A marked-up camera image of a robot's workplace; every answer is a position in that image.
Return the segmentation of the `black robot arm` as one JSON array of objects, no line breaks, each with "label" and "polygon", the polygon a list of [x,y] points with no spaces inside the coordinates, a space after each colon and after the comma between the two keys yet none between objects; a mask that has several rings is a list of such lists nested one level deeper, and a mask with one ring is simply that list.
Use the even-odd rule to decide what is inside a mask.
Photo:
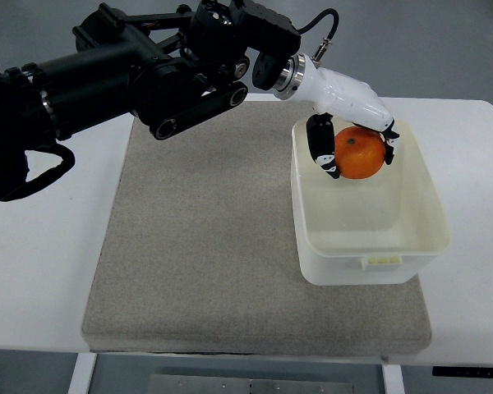
[{"label": "black robot arm", "polygon": [[73,33],[74,54],[0,70],[0,202],[68,172],[76,132],[130,113],[167,139],[239,105],[247,71],[270,89],[301,45],[286,16],[252,1],[148,16],[101,4]]}]

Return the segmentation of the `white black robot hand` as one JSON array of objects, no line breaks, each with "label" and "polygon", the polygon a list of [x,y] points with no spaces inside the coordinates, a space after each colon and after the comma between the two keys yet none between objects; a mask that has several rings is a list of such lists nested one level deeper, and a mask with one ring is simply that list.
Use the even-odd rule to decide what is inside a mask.
[{"label": "white black robot hand", "polygon": [[399,134],[393,130],[394,118],[368,84],[316,67],[308,56],[297,54],[277,79],[274,95],[311,104],[316,113],[306,121],[309,153],[332,178],[341,177],[334,158],[334,137],[350,126],[378,132],[385,143],[383,165],[392,163]]}]

